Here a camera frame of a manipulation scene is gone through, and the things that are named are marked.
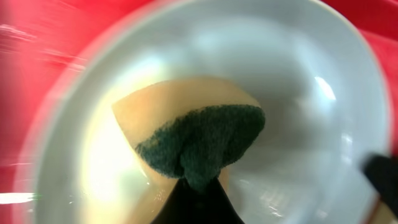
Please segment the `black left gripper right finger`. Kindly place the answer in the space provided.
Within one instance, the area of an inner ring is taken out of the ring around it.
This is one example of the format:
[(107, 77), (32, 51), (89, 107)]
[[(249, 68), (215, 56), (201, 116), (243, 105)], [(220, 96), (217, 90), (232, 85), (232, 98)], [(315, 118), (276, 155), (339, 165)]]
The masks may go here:
[(244, 224), (217, 178), (214, 178), (206, 188), (205, 208), (207, 223)]

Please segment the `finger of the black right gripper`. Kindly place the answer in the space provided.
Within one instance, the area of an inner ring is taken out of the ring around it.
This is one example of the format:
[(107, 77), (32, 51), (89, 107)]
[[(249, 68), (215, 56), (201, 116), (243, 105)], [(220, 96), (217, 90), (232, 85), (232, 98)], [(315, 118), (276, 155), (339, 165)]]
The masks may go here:
[(397, 217), (397, 157), (370, 154), (363, 162), (362, 171)]

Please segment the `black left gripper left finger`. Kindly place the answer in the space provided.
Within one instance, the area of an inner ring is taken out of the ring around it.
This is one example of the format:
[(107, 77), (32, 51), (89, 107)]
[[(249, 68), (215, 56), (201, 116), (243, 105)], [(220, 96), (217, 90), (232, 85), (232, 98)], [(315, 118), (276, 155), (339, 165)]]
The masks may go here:
[(192, 214), (194, 191), (186, 179), (178, 179), (151, 224), (187, 224)]

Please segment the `green yellow sponge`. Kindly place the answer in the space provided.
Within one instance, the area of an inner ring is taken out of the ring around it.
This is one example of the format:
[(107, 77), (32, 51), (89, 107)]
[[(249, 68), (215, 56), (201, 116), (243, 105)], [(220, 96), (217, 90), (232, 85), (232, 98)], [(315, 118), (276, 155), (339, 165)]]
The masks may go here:
[(221, 171), (240, 160), (264, 129), (256, 99), (212, 77), (149, 85), (112, 105), (134, 152), (156, 175), (186, 179), (194, 191), (189, 223), (205, 220), (205, 192)]

